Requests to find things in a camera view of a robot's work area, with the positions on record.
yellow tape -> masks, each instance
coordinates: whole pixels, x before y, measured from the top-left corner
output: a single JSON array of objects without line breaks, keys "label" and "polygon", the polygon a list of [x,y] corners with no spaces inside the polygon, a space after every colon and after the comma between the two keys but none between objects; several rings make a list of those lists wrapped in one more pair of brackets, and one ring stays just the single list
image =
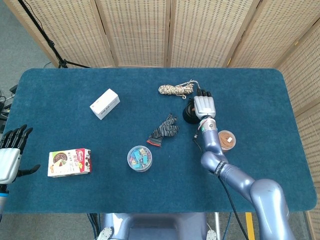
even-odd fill
[{"label": "yellow tape", "polygon": [[248,231],[249,240],[255,240],[254,223],[252,221],[251,212],[246,212],[245,213],[245,221],[246,221],[246,229]]}]

clear plastic container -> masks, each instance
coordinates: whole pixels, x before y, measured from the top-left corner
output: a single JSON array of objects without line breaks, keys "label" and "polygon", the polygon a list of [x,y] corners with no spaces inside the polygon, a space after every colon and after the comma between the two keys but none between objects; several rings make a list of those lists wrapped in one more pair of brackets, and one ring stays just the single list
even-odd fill
[{"label": "clear plastic container", "polygon": [[146,146],[134,146],[127,156],[130,168],[137,172],[145,172],[152,165],[152,154]]}]

plastic container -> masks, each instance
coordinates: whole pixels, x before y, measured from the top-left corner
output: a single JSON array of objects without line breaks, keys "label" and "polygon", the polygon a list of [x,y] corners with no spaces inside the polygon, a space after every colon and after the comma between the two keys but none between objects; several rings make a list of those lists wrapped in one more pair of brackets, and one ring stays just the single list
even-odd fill
[{"label": "plastic container", "polygon": [[134,146],[128,152],[127,161],[133,170],[145,172],[152,165],[152,154],[146,146]]},{"label": "plastic container", "polygon": [[222,130],[218,133],[222,151],[225,153],[236,145],[235,135],[227,130]]}]

table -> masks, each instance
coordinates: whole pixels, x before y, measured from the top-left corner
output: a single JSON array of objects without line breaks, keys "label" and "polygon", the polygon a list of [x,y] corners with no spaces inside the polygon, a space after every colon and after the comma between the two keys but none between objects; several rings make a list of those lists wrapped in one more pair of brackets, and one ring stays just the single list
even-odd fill
[{"label": "table", "polygon": [[[226,153],[229,162],[255,179],[277,181],[290,211],[312,209],[316,192],[279,71],[92,68],[30,69],[21,77],[5,131],[33,127],[20,168],[41,168],[8,187],[6,212],[231,212],[221,184],[200,164],[201,153],[192,141],[196,126],[182,118],[188,98],[158,93],[160,85],[190,79],[212,92],[218,130],[236,136],[236,146]],[[109,88],[120,103],[99,120],[89,106]],[[178,134],[166,137],[162,147],[147,144],[169,113],[178,116]],[[152,166],[143,173],[127,163],[136,145],[152,152]],[[92,173],[47,177],[49,152],[75,148],[91,150]],[[239,212],[254,211],[230,192]]]}]

tripod stand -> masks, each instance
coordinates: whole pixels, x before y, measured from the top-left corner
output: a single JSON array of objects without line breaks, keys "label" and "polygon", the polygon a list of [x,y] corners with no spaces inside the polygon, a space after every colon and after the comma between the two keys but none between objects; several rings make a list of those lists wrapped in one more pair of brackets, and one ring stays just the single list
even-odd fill
[{"label": "tripod stand", "polygon": [[28,14],[28,16],[30,17],[30,19],[32,20],[32,22],[34,23],[34,25],[36,26],[36,28],[39,30],[39,32],[41,33],[41,35],[44,37],[44,39],[46,40],[46,42],[48,43],[49,47],[52,49],[52,51],[54,52],[56,58],[59,60],[59,66],[58,68],[65,68],[67,69],[68,66],[67,64],[71,64],[74,66],[78,66],[78,67],[82,67],[82,68],[90,68],[89,66],[85,66],[85,65],[81,65],[78,63],[74,63],[71,61],[68,61],[66,59],[63,59],[61,57],[61,55],[58,53],[57,49],[55,48],[55,43],[48,37],[48,35],[46,34],[46,32],[44,31],[44,29],[39,25],[39,23],[37,22],[37,20],[35,19],[35,17],[32,15],[32,13],[30,12],[30,10],[28,9],[28,7],[26,6],[26,4],[24,3],[24,0],[18,0],[18,2],[21,4],[21,6],[23,7],[23,9],[25,10],[26,14]]}]

